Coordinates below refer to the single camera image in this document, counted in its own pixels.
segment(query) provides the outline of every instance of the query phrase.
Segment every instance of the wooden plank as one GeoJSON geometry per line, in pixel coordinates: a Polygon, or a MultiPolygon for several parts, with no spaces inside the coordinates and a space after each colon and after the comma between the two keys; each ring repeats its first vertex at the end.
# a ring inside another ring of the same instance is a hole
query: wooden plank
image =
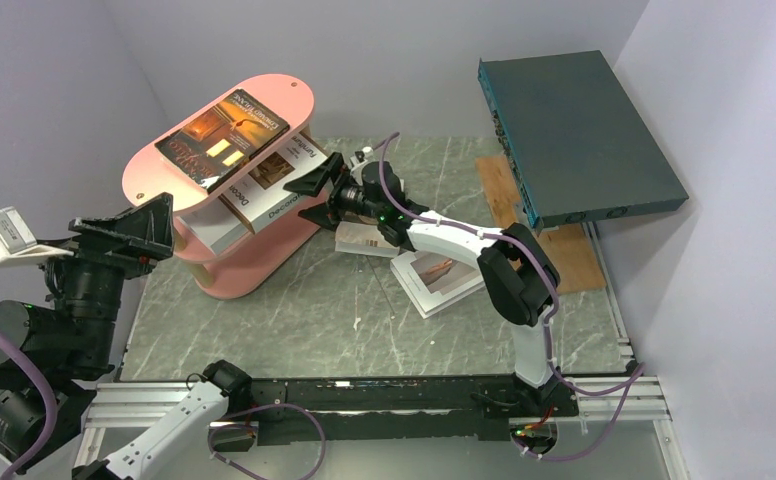
{"type": "MultiPolygon", "coordinates": [[[[517,222],[514,206],[521,199],[506,157],[477,158],[476,170],[482,180],[482,189],[494,223],[500,228],[507,228],[517,222]]],[[[562,279],[559,293],[582,292],[606,286],[606,278],[580,225],[563,225],[536,235],[536,239],[559,271],[562,279]]]]}

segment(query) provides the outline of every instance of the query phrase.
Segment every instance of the book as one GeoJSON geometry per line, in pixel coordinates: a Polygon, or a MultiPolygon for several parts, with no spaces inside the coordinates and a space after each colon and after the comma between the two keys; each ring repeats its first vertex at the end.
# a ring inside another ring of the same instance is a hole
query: book
{"type": "Polygon", "coordinates": [[[400,254],[400,247],[385,240],[375,220],[371,223],[370,219],[348,214],[335,230],[335,251],[394,258],[400,254]]]}
{"type": "Polygon", "coordinates": [[[403,253],[391,260],[391,272],[423,318],[484,286],[476,268],[431,252],[403,253]]]}
{"type": "Polygon", "coordinates": [[[241,237],[256,234],[306,197],[286,191],[290,180],[326,161],[326,153],[298,133],[208,206],[179,217],[203,245],[220,255],[241,237]]]}
{"type": "Polygon", "coordinates": [[[197,185],[212,192],[289,128],[282,117],[236,89],[155,146],[197,185]]]}

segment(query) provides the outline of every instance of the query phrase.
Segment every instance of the table surface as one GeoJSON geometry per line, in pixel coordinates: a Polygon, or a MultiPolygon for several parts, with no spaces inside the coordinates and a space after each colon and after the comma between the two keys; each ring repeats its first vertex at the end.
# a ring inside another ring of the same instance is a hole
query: table surface
{"type": "MultiPolygon", "coordinates": [[[[350,154],[379,139],[317,140],[327,151],[350,154]]],[[[474,159],[500,152],[495,138],[409,137],[390,146],[388,159],[411,199],[485,226],[493,221],[474,159]]],[[[561,304],[553,327],[563,370],[623,371],[606,290],[563,295],[561,304]]],[[[388,259],[337,253],[333,234],[326,231],[239,299],[205,295],[176,259],[162,262],[149,276],[121,380],[184,379],[221,358],[257,378],[514,369],[510,329],[484,290],[422,319],[388,259]]]]}

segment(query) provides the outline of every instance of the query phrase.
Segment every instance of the white wall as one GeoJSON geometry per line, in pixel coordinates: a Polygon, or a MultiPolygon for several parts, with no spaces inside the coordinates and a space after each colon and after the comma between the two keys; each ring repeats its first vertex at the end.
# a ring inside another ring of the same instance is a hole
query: white wall
{"type": "Polygon", "coordinates": [[[652,0],[615,68],[691,194],[602,225],[694,478],[776,478],[776,1],[652,0]]]}
{"type": "MultiPolygon", "coordinates": [[[[118,213],[123,167],[166,128],[101,2],[0,1],[0,208],[17,206],[41,238],[118,213]]],[[[0,270],[0,300],[44,304],[46,293],[36,267],[0,270]]],[[[128,283],[116,349],[138,298],[128,283]]]]}
{"type": "Polygon", "coordinates": [[[320,135],[491,136],[486,60],[601,50],[614,63],[647,0],[107,0],[167,118],[285,72],[320,135]]]}

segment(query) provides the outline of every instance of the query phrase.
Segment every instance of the gray marble tabletop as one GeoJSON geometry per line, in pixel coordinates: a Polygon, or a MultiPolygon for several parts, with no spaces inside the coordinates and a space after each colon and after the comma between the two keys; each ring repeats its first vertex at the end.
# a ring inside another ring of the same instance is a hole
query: gray marble tabletop
{"type": "MultiPolygon", "coordinates": [[[[319,139],[351,153],[373,138],[319,139]]],[[[477,225],[493,225],[474,158],[494,138],[400,138],[389,150],[409,197],[477,225]]],[[[571,373],[623,370],[605,290],[563,295],[554,322],[560,364],[571,373]]],[[[389,260],[335,252],[318,232],[253,293],[205,295],[178,260],[149,276],[121,379],[184,379],[224,358],[253,377],[461,375],[511,372],[508,324],[478,291],[423,319],[389,260]]]]}

